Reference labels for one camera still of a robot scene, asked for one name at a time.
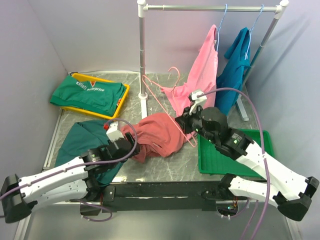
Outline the salmon red t shirt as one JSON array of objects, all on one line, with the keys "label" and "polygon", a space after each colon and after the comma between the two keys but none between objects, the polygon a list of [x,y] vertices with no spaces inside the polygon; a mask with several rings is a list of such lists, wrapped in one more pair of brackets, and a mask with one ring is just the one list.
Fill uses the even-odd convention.
[{"label": "salmon red t shirt", "polygon": [[187,142],[173,119],[163,112],[149,115],[133,127],[140,145],[139,153],[133,159],[139,163],[144,163],[147,158],[169,157]]}]

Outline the pink wire hanger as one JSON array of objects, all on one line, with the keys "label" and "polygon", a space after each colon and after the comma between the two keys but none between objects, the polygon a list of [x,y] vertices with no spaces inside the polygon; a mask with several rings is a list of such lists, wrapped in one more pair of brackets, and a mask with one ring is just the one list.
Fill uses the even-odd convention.
[{"label": "pink wire hanger", "polygon": [[151,88],[149,87],[149,85],[146,83],[146,80],[151,84],[151,85],[156,85],[157,87],[159,87],[160,89],[162,88],[162,86],[160,84],[158,84],[157,82],[151,80],[148,76],[146,76],[146,74],[140,74],[141,77],[141,81],[144,84],[144,86],[148,89],[148,91],[151,93],[151,95],[154,97],[154,99],[156,100],[156,102],[160,105],[160,107],[163,109],[163,111],[166,113],[166,115],[170,118],[170,120],[173,122],[173,124],[177,127],[177,129],[182,133],[184,139],[193,147],[195,148],[197,146],[197,140],[195,139],[195,136],[193,133],[191,133],[191,139],[194,141],[194,144],[190,141],[190,137],[187,136],[185,133],[183,133],[182,129],[179,127],[179,125],[177,124],[177,122],[173,119],[173,117],[168,113],[168,111],[166,110],[166,108],[162,105],[162,103],[160,102],[160,100],[157,98],[157,96],[155,95],[155,93],[151,90]]}]

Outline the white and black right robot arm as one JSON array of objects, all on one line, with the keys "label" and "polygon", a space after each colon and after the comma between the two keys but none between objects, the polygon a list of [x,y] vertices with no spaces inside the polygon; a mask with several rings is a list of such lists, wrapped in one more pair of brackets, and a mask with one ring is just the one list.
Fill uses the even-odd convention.
[{"label": "white and black right robot arm", "polygon": [[216,107],[197,106],[194,112],[186,107],[175,121],[185,134],[196,132],[222,155],[240,163],[270,183],[246,180],[231,173],[225,174],[216,193],[221,199],[247,197],[268,201],[285,217],[300,222],[308,212],[319,180],[300,175],[277,161],[242,130],[232,128],[227,117]]}]

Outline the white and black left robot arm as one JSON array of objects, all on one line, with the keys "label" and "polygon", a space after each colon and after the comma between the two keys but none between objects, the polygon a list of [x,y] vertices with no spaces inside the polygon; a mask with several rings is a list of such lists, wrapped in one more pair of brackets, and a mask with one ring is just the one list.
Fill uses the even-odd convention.
[{"label": "white and black left robot arm", "polygon": [[127,132],[50,170],[25,177],[7,176],[0,190],[5,222],[18,222],[40,208],[62,201],[96,200],[100,194],[97,177],[112,174],[138,152],[137,137]]}]

